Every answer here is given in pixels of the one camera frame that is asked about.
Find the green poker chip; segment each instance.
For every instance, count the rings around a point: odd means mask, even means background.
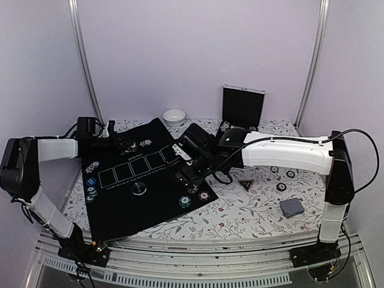
[[[189,206],[191,206],[191,198],[189,198],[188,196],[181,196],[179,200],[179,205],[181,208],[188,208]]]

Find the metal frame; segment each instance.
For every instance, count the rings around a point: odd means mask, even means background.
[[[308,101],[310,99],[314,77],[316,75],[317,63],[320,58],[320,51],[322,48],[323,38],[325,34],[326,20],[328,17],[328,8],[329,8],[329,0],[321,0],[319,20],[317,23],[316,39],[315,39],[315,44],[313,48],[310,70],[308,72],[307,81],[305,83],[305,88],[304,88],[304,92],[303,92],[301,103],[300,103],[300,108],[295,121],[295,127],[297,127],[298,130],[300,130],[300,127],[304,120],[305,110],[308,106]]]
[[[265,239],[196,241],[195,245],[191,245],[189,241],[183,243],[132,237],[111,243],[111,259],[106,268],[90,267],[95,280],[129,287],[149,287],[144,281],[162,283],[163,287],[164,283],[169,283],[168,287],[181,287],[178,283],[184,283],[184,287],[204,287],[205,283],[210,283],[211,287],[230,287],[228,283],[237,283],[237,287],[242,287],[240,283],[244,283],[244,287],[247,287],[247,284],[249,287],[250,281],[271,281],[272,278],[289,272],[307,269],[293,268],[289,250],[315,242],[316,234],[300,233],[302,239],[297,235],[288,235]],[[88,232],[85,232],[85,237],[90,240]],[[351,256],[356,260],[362,286],[374,288],[358,234],[350,234],[350,239]],[[342,258],[345,258],[348,241],[343,234],[340,235],[339,245]],[[41,233],[26,287],[36,287],[43,265],[73,273],[74,263],[58,257],[58,248],[58,242],[50,233]],[[278,283],[270,284],[257,287],[278,286],[275,285]]]
[[[100,120],[100,122],[104,125],[104,120],[101,115],[100,106],[98,104],[98,100],[95,93],[95,88],[93,86],[91,71],[89,69],[88,60],[86,58],[84,40],[82,35],[82,29],[80,24],[80,16],[79,16],[79,8],[77,6],[77,0],[68,0],[70,6],[70,14],[71,21],[73,26],[73,33],[76,40],[77,50],[79,52],[80,61],[83,68],[84,77],[86,80],[87,89],[89,92],[89,97],[91,99],[91,104],[93,111],[96,117]],[[310,65],[310,70],[308,72],[307,81],[305,83],[303,96],[301,99],[300,107],[298,110],[298,114],[296,116],[295,127],[300,129],[301,124],[304,119],[305,110],[308,106],[309,97],[312,90],[312,85],[314,82],[314,77],[316,74],[317,63],[320,57],[320,51],[322,48],[323,38],[325,34],[326,21],[328,17],[328,8],[329,8],[329,0],[321,0],[320,3],[320,12],[319,19],[317,23],[317,31],[316,31],[316,40],[314,44],[312,60]]]
[[[92,108],[95,116],[98,118],[101,124],[104,125],[105,123],[101,115],[101,110],[97,101],[95,88],[92,82],[91,71],[89,70],[88,60],[86,58],[82,27],[80,24],[79,8],[77,7],[77,0],[68,1],[70,6],[73,34],[76,41],[77,51],[80,56],[80,62],[83,68],[84,78],[88,89],[89,97],[91,99]]]

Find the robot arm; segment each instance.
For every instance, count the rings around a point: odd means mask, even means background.
[[[333,131],[331,137],[339,133]],[[231,168],[278,166],[304,169],[326,175],[325,207],[318,241],[291,251],[294,266],[334,259],[340,255],[340,226],[355,190],[352,166],[344,137],[305,138],[266,135],[248,130],[227,130],[220,140],[191,124],[173,145],[186,164],[176,174],[188,189],[194,189],[213,172]]]
[[[12,202],[22,203],[32,217],[56,235],[62,247],[59,255],[99,266],[106,265],[108,249],[85,244],[81,229],[65,218],[44,193],[38,165],[99,153],[119,154],[136,147],[134,142],[118,136],[113,126],[114,122],[110,121],[105,130],[108,137],[101,138],[95,135],[95,118],[80,117],[75,139],[58,136],[10,139],[0,166],[0,187],[12,197]]]

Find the white wall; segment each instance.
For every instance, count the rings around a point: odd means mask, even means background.
[[[64,134],[91,115],[68,1],[0,2],[0,156],[10,137]],[[42,186],[60,204],[79,162],[41,167]],[[20,288],[40,228],[0,190],[0,287]]]
[[[384,157],[384,2],[331,1],[319,69],[301,132],[361,128],[369,132]],[[358,134],[346,136],[355,187],[366,183],[376,165],[374,151]],[[384,287],[384,177],[358,193],[350,220],[357,227],[377,287]]]
[[[182,108],[221,118],[223,84],[267,91],[262,117],[295,119],[319,0],[84,0],[80,19],[103,115]]]

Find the leaf pattern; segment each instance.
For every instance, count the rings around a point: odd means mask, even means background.
[[[149,121],[117,121],[118,132],[127,131]],[[167,127],[174,138],[179,137],[191,123],[197,123],[207,132],[215,134],[220,120],[186,120],[181,127]],[[259,131],[266,134],[297,136],[290,122],[261,121]],[[287,176],[288,171],[294,177]],[[218,183],[213,177],[207,182],[219,199],[183,215],[175,220],[156,225],[132,237],[207,240],[261,238],[313,231],[319,228],[324,205],[325,187],[321,177],[313,172],[254,167],[232,169],[233,183]],[[253,179],[254,184],[247,192],[236,179]],[[287,188],[277,190],[277,184]],[[290,219],[283,217],[279,202],[297,197],[305,212]],[[83,230],[89,230],[86,214],[82,176],[80,175],[64,209],[64,215],[77,223]]]

